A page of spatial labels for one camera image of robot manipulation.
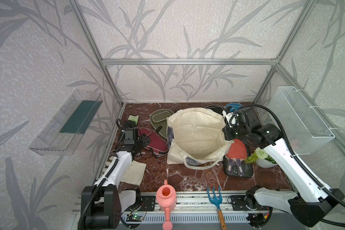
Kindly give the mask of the maroon paddle case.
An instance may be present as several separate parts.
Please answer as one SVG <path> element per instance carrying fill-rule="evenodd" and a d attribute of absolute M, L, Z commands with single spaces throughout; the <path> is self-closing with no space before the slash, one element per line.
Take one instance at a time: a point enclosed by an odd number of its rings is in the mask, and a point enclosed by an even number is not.
<path fill-rule="evenodd" d="M 150 143 L 145 147 L 149 152 L 155 155 L 155 157 L 164 156 L 168 153 L 169 149 L 165 141 L 151 129 L 139 127 L 138 133 L 140 136 L 146 135 L 150 139 Z"/>

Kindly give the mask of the olive green paddle case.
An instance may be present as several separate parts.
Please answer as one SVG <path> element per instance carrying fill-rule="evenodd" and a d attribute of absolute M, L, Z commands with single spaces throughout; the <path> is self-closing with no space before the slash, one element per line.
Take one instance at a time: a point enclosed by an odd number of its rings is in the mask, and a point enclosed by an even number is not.
<path fill-rule="evenodd" d="M 167 139 L 167 119 L 173 114 L 174 112 L 170 109 L 159 109 L 154 111 L 149 117 L 150 123 L 155 131 L 161 127 L 159 134 L 165 139 Z"/>

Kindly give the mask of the clear case red paddles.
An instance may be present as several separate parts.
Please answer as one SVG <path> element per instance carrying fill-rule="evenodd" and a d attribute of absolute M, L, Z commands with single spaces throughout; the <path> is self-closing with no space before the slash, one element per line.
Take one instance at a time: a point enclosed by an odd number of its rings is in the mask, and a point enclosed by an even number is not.
<path fill-rule="evenodd" d="M 246 163 L 249 148 L 239 139 L 234 139 L 228 153 L 223 158 L 223 170 L 229 177 L 251 178 L 254 174 L 252 165 Z"/>

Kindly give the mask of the beige canvas tote bag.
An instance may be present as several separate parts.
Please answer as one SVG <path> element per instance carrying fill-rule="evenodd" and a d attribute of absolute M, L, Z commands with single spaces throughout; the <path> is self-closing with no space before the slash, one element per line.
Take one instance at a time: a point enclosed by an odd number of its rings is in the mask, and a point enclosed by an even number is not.
<path fill-rule="evenodd" d="M 182 109 L 167 119 L 167 164 L 183 164 L 192 170 L 207 170 L 229 152 L 233 141 L 225 140 L 222 115 L 206 108 Z"/>

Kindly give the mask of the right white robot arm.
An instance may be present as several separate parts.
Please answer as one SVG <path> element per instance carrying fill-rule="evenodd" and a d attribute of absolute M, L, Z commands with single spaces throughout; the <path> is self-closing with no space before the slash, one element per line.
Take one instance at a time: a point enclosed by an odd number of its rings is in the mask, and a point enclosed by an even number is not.
<path fill-rule="evenodd" d="M 296 188 L 296 192 L 286 193 L 254 187 L 248 191 L 251 199 L 261 206 L 269 206 L 292 214 L 301 224 L 313 227 L 318 222 L 345 228 L 345 223 L 325 219 L 337 205 L 345 208 L 345 195 L 338 188 L 331 188 L 322 181 L 293 150 L 280 119 L 269 108 L 256 104 L 255 107 L 267 111 L 275 124 L 261 124 L 251 119 L 248 105 L 237 111 L 225 108 L 223 116 L 227 125 L 223 128 L 225 140 L 246 139 L 263 149 L 284 171 Z"/>

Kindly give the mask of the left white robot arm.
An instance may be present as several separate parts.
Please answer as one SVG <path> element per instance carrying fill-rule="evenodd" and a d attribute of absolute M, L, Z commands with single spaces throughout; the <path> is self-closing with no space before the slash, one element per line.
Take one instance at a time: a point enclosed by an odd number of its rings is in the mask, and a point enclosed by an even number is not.
<path fill-rule="evenodd" d="M 81 193 L 80 219 L 78 230 L 108 230 L 118 227 L 123 212 L 141 201 L 137 189 L 118 192 L 118 186 L 143 148 L 150 139 L 139 135 L 136 125 L 116 119 L 121 137 L 115 149 L 114 159 L 103 175 L 87 186 Z"/>

